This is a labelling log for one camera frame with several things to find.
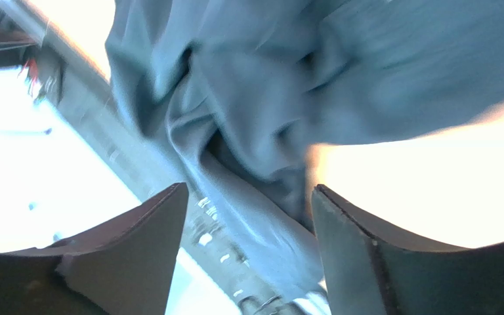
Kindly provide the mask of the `dark navy shorts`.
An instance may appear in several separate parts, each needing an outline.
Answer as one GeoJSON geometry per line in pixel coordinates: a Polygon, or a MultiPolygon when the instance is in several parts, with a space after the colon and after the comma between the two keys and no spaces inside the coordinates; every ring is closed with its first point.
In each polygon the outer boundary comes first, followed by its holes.
{"type": "Polygon", "coordinates": [[[117,1],[120,116],[284,299],[323,271],[315,142],[405,140],[504,100],[504,1],[117,1]]]}

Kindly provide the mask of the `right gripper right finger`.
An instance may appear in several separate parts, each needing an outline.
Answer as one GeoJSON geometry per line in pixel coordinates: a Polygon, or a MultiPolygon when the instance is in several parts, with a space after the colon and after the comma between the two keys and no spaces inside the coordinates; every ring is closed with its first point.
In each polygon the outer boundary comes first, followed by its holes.
{"type": "Polygon", "coordinates": [[[323,185],[311,202],[333,314],[504,314],[504,242],[468,249],[432,240],[323,185]]]}

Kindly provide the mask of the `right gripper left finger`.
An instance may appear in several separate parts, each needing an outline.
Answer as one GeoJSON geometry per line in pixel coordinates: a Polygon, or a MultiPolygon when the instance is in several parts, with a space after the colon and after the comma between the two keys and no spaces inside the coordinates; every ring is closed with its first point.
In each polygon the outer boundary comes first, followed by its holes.
{"type": "Polygon", "coordinates": [[[0,314],[164,314],[187,206],[176,183],[48,247],[0,253],[0,314]]]}

